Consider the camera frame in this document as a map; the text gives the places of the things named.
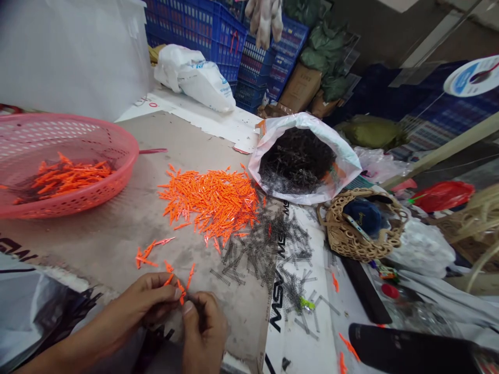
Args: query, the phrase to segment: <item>red bottle cap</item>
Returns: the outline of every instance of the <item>red bottle cap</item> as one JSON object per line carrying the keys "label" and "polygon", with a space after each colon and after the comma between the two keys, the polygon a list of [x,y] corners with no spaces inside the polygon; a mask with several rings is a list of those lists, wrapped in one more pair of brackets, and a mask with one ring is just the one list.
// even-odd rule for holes
{"label": "red bottle cap", "polygon": [[397,288],[386,283],[381,286],[381,291],[383,291],[386,296],[391,297],[392,299],[397,299],[400,296]]}

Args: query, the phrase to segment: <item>table surface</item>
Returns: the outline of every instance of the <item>table surface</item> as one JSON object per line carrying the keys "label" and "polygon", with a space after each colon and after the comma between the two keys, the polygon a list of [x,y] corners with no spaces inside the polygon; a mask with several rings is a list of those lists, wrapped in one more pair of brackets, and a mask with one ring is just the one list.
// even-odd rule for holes
{"label": "table surface", "polygon": [[[305,283],[305,296],[316,291],[313,299],[322,295],[340,310],[340,316],[323,302],[317,308],[319,331],[313,315],[305,316],[312,334],[297,324],[295,319],[301,317],[293,311],[280,321],[281,331],[276,331],[268,324],[269,314],[275,316],[268,307],[271,295],[260,287],[260,282],[248,277],[245,286],[234,283],[227,287],[218,282],[209,273],[220,266],[213,245],[206,248],[203,237],[188,227],[173,231],[169,220],[162,216],[165,201],[157,198],[156,186],[168,182],[165,174],[168,163],[199,172],[225,169],[229,165],[233,170],[239,162],[246,165],[249,156],[234,149],[252,152],[258,139],[254,125],[260,120],[240,109],[219,114],[184,95],[157,89],[125,112],[118,124],[137,138],[141,149],[168,148],[168,153],[141,155],[129,185],[106,204],[59,219],[3,221],[2,236],[22,246],[20,251],[28,254],[24,259],[31,257],[28,263],[40,265],[77,291],[96,286],[104,292],[106,300],[116,297],[141,274],[157,271],[147,266],[136,269],[134,258],[138,246],[147,247],[155,239],[175,236],[167,245],[156,246],[149,259],[160,264],[167,260],[183,281],[196,262],[191,289],[214,291],[231,325],[226,348],[233,356],[224,359],[231,369],[284,372],[281,363],[286,357],[291,361],[287,374],[336,373],[339,353],[343,351],[349,373],[375,372],[357,363],[339,339],[339,332],[348,336],[349,324],[369,324],[369,321],[341,262],[332,262],[325,245],[325,232],[311,218],[313,209],[290,204],[290,215],[296,215],[309,232],[314,251],[311,266],[303,262],[297,269],[289,268],[289,264],[285,268],[300,277],[304,269],[312,270],[310,277],[317,280]],[[340,283],[339,293],[332,287],[331,272]],[[170,328],[175,330],[172,339],[180,339],[179,313],[168,321],[166,329]],[[244,360],[244,364],[234,357]]]}

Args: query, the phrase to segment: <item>red plastic bag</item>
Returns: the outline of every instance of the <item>red plastic bag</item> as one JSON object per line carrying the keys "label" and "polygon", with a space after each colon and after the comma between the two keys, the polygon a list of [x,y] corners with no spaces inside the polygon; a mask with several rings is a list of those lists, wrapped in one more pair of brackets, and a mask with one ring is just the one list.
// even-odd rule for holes
{"label": "red plastic bag", "polygon": [[434,184],[430,188],[418,192],[413,199],[420,197],[414,202],[427,213],[451,209],[467,203],[475,193],[475,187],[471,184],[456,181],[447,181]]}

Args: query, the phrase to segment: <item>pile of orange plastic parts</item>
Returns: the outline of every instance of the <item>pile of orange plastic parts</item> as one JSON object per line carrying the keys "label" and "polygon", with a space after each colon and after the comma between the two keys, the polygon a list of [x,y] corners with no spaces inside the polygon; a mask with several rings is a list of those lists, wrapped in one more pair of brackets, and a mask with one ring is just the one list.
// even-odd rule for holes
{"label": "pile of orange plastic parts", "polygon": [[74,164],[70,159],[58,152],[60,161],[48,166],[45,161],[40,164],[38,174],[28,189],[20,191],[14,204],[25,204],[45,200],[88,187],[113,174],[107,161],[92,164]]}
{"label": "pile of orange plastic parts", "polygon": [[[170,225],[184,217],[186,223],[174,230],[194,224],[194,232],[204,235],[206,246],[211,238],[215,238],[215,248],[220,253],[222,246],[232,233],[247,227],[253,227],[257,221],[258,197],[251,185],[246,171],[229,172],[230,166],[224,170],[209,170],[206,174],[197,171],[181,173],[169,165],[172,172],[169,184],[159,192],[160,198],[169,200],[164,216],[170,215]],[[191,213],[197,213],[191,220]]]}

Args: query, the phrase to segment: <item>woven basket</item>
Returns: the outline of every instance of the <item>woven basket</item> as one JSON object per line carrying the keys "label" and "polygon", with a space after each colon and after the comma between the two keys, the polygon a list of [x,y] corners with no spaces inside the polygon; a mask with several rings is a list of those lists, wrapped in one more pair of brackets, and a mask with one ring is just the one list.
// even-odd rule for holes
{"label": "woven basket", "polygon": [[[367,241],[343,217],[343,208],[356,197],[369,197],[373,195],[388,197],[393,203],[387,207],[397,218],[390,219],[391,229],[381,229],[376,241]],[[320,208],[317,207],[317,217],[321,225],[326,226],[327,237],[331,249],[340,255],[354,260],[369,262],[374,259],[386,257],[393,248],[400,246],[400,235],[404,231],[408,214],[403,210],[398,201],[386,192],[376,192],[371,189],[354,189],[338,194],[331,200],[331,207],[326,213],[326,222],[321,217]]]}

